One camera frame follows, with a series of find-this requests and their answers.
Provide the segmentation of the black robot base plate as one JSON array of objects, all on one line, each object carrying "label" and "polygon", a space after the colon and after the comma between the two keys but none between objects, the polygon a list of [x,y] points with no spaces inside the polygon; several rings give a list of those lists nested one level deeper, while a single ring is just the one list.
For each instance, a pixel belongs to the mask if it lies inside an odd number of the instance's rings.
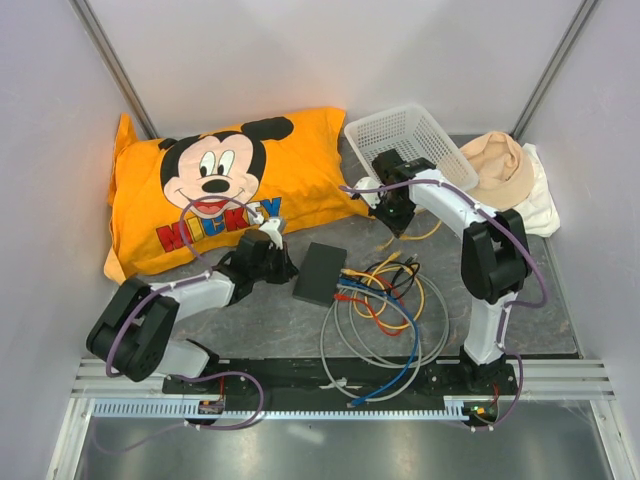
[{"label": "black robot base plate", "polygon": [[[356,357],[326,360],[343,388],[361,396],[386,384],[396,372],[370,365]],[[271,411],[320,412],[349,411],[350,399],[330,382],[319,358],[221,359],[207,365],[205,376],[228,371],[253,375],[265,392],[264,409]],[[398,396],[371,405],[361,411],[436,410],[444,407],[446,396],[472,396],[494,399],[517,392],[518,374],[502,360],[494,370],[478,376],[453,357],[431,362],[422,367],[414,381]],[[162,392],[182,395],[215,395],[221,393],[227,410],[249,410],[258,405],[258,392],[253,384],[240,377],[184,382],[174,377],[164,380]]]}]

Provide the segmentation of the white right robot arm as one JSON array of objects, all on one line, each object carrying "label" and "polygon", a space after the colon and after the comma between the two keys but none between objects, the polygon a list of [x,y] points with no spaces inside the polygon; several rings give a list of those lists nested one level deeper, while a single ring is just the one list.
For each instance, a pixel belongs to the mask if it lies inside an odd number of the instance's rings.
[{"label": "white right robot arm", "polygon": [[425,158],[404,161],[392,149],[377,155],[372,167],[382,190],[363,198],[369,213],[395,237],[404,234],[416,210],[425,209],[461,240],[461,278],[472,296],[472,311],[457,377],[465,391],[481,393],[504,364],[500,330],[532,271],[522,217],[475,201]]}]

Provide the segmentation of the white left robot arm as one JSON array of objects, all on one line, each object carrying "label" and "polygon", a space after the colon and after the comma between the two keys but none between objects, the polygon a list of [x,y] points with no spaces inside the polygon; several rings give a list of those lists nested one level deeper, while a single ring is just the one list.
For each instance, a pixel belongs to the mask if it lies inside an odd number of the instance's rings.
[{"label": "white left robot arm", "polygon": [[219,382],[214,354],[193,340],[171,338],[174,325],[197,313],[234,305],[258,282],[285,284],[298,270],[279,231],[254,229],[211,270],[176,282],[127,279],[86,339],[110,377],[140,382],[153,374],[183,377],[198,393]]}]

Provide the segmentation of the black network switch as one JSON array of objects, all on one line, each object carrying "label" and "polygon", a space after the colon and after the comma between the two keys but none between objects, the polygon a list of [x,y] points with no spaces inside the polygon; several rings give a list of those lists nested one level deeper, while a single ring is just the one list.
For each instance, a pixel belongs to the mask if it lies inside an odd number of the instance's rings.
[{"label": "black network switch", "polygon": [[330,307],[346,258],[347,251],[343,248],[311,242],[292,296],[313,305]]}]

